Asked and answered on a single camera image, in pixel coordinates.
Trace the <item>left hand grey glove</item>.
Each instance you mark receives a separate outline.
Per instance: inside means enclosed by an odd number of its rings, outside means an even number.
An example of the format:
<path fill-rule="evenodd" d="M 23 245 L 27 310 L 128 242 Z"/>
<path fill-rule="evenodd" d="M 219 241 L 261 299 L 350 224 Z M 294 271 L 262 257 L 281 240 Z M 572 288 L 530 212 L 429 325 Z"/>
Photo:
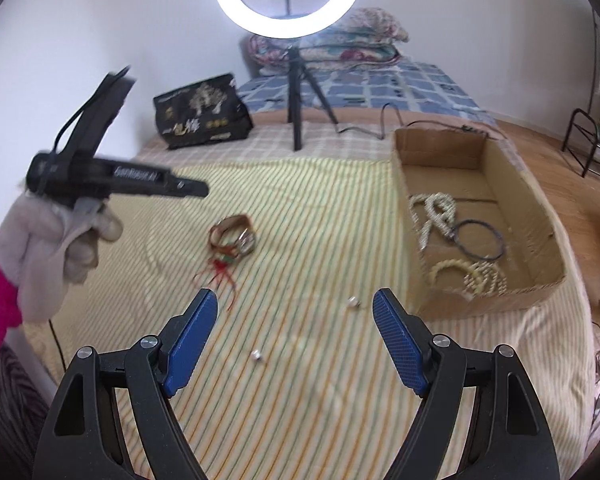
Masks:
<path fill-rule="evenodd" d="M 53 318 L 68 288 L 98 266 L 98 244 L 114 243 L 122 232 L 121 220 L 94 198 L 81 198 L 71 209 L 21 194 L 0 225 L 0 270 L 17 289 L 23 322 Z"/>

